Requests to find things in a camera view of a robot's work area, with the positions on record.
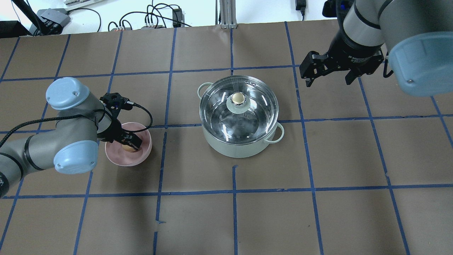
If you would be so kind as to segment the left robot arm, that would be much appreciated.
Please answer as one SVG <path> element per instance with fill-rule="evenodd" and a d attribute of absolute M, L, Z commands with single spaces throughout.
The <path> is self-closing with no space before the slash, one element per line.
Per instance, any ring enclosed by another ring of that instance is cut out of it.
<path fill-rule="evenodd" d="M 57 79 L 47 88 L 47 103 L 58 111 L 54 118 L 21 123 L 1 140 L 1 197 L 25 176 L 54 168 L 63 174 L 79 174 L 97 166 L 98 142 L 118 142 L 137 151 L 153 124 L 128 130 L 118 120 L 121 110 L 130 111 L 143 106 L 119 93 L 106 93 L 97 99 L 89 87 L 73 77 Z M 10 137 L 25 126 L 55 122 L 55 129 L 11 141 Z"/>

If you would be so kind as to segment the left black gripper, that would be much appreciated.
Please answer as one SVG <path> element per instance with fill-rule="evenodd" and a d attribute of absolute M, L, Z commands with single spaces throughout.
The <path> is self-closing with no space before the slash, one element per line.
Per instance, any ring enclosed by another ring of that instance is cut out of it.
<path fill-rule="evenodd" d="M 121 123 L 117 119 L 112 119 L 108 128 L 103 131 L 103 141 L 110 142 L 117 141 L 132 149 L 140 149 L 142 139 L 132 131 L 125 131 Z"/>

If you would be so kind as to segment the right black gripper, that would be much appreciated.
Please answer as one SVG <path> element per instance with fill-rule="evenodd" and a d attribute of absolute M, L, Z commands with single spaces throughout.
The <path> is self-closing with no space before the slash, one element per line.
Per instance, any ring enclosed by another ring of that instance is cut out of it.
<path fill-rule="evenodd" d="M 327 76 L 331 69 L 349 70 L 346 85 L 351 85 L 363 74 L 373 74 L 384 60 L 380 46 L 364 46 L 350 39 L 343 30 L 335 35 L 326 54 L 309 51 L 299 65 L 300 76 L 306 87 L 315 79 Z"/>

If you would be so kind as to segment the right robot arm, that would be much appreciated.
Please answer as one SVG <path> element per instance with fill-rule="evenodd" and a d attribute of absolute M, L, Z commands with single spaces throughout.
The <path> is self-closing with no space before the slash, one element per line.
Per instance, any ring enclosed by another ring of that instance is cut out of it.
<path fill-rule="evenodd" d="M 310 51 L 299 71 L 315 79 L 347 71 L 346 84 L 385 62 L 401 90 L 428 97 L 452 92 L 451 0 L 327 0 L 324 10 L 339 30 L 326 53 Z"/>

